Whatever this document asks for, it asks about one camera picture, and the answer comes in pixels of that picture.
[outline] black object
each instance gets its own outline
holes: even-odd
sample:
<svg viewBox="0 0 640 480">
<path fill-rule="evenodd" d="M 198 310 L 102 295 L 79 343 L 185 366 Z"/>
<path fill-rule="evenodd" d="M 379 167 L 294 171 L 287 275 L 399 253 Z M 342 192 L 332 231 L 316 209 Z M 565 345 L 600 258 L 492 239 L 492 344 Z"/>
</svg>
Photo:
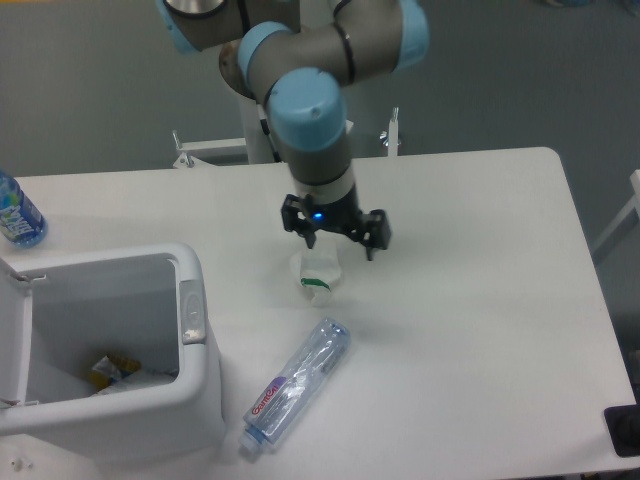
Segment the black object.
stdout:
<svg viewBox="0 0 640 480">
<path fill-rule="evenodd" d="M 386 250 L 391 240 L 391 226 L 384 210 L 364 214 L 357 208 L 355 186 L 342 199 L 328 205 L 314 205 L 310 196 L 304 199 L 287 195 L 282 204 L 282 223 L 287 232 L 296 232 L 308 248 L 316 242 L 315 232 L 339 233 L 364 245 L 367 260 L 376 250 Z"/>
<path fill-rule="evenodd" d="M 618 456 L 640 456 L 640 405 L 609 407 L 604 418 Z"/>
</svg>

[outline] gray floor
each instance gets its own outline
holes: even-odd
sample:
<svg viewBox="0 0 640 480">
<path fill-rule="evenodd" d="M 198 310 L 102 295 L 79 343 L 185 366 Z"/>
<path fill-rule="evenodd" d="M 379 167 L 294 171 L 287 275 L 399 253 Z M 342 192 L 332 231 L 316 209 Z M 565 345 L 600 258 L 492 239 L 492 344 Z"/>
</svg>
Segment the gray floor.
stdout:
<svg viewBox="0 0 640 480">
<path fill-rule="evenodd" d="M 544 145 L 562 157 L 588 241 L 640 168 L 640 19 L 616 0 L 423 0 L 420 66 L 345 89 L 356 156 L 400 107 L 403 153 Z M 241 135 L 217 51 L 174 51 L 153 1 L 0 7 L 0 164 L 16 175 L 168 168 L 183 141 Z M 599 269 L 640 347 L 640 232 Z"/>
</svg>

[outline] white bracket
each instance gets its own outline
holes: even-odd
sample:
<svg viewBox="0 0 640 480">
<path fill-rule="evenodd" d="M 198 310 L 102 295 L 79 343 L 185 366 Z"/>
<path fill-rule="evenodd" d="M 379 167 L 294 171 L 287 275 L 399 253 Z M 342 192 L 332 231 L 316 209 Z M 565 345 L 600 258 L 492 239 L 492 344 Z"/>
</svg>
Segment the white bracket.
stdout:
<svg viewBox="0 0 640 480">
<path fill-rule="evenodd" d="M 640 221 L 640 170 L 631 175 L 634 195 L 602 231 L 591 248 L 594 265 L 600 264 Z"/>
</svg>

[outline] trash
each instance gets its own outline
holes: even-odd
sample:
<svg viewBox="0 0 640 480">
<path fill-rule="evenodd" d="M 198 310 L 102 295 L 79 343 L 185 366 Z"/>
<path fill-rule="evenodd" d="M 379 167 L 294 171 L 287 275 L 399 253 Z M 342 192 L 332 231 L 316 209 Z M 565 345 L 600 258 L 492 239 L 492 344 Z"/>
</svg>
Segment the trash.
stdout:
<svg viewBox="0 0 640 480">
<path fill-rule="evenodd" d="M 240 444 L 249 453 L 273 444 L 324 383 L 351 344 L 351 334 L 335 320 L 325 318 L 258 397 L 244 416 L 247 428 Z"/>
<path fill-rule="evenodd" d="M 113 393 L 132 392 L 141 388 L 157 387 L 159 385 L 167 385 L 176 378 L 166 373 L 157 373 L 151 370 L 138 370 L 128 377 L 114 383 L 107 388 L 95 393 L 94 397 L 102 395 L 111 395 Z"/>
<path fill-rule="evenodd" d="M 332 289 L 342 276 L 336 242 L 318 239 L 313 249 L 296 253 L 291 257 L 291 272 L 310 293 L 311 305 L 326 305 L 331 299 Z"/>
<path fill-rule="evenodd" d="M 119 355 L 107 355 L 91 367 L 89 381 L 98 390 L 103 390 L 109 385 L 113 385 L 137 372 L 140 368 L 142 368 L 142 365 L 137 360 L 131 360 Z"/>
</svg>

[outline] blue joint cap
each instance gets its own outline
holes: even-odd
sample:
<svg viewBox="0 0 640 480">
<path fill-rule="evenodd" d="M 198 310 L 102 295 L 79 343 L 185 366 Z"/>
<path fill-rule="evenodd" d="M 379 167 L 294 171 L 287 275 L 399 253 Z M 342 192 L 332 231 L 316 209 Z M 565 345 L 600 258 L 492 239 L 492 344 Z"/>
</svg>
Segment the blue joint cap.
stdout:
<svg viewBox="0 0 640 480">
<path fill-rule="evenodd" d="M 402 8 L 402 44 L 395 70 L 418 63 L 429 48 L 429 24 L 416 0 L 400 0 Z"/>
<path fill-rule="evenodd" d="M 303 152 L 319 152 L 342 135 L 347 108 L 333 76 L 317 68 L 283 75 L 271 89 L 269 120 L 278 138 Z"/>
<path fill-rule="evenodd" d="M 253 54 L 256 52 L 260 44 L 264 42 L 267 37 L 276 32 L 292 33 L 289 27 L 282 23 L 263 22 L 249 30 L 242 39 L 242 42 L 240 42 L 240 47 L 238 48 L 238 65 L 240 66 L 240 70 L 242 70 L 244 83 L 247 84 L 247 87 L 251 88 L 249 86 L 249 81 L 247 80 L 251 57 L 253 57 Z"/>
<path fill-rule="evenodd" d="M 176 23 L 173 21 L 171 14 L 167 10 L 167 6 L 164 4 L 164 1 L 156 0 L 156 7 L 158 8 L 158 12 L 160 12 L 160 16 L 162 17 L 167 30 L 169 30 L 169 35 L 171 35 L 173 44 L 178 51 L 183 54 L 196 53 L 198 49 L 194 47 L 191 42 L 187 40 L 187 37 L 184 36 L 182 31 L 180 31 Z"/>
</svg>

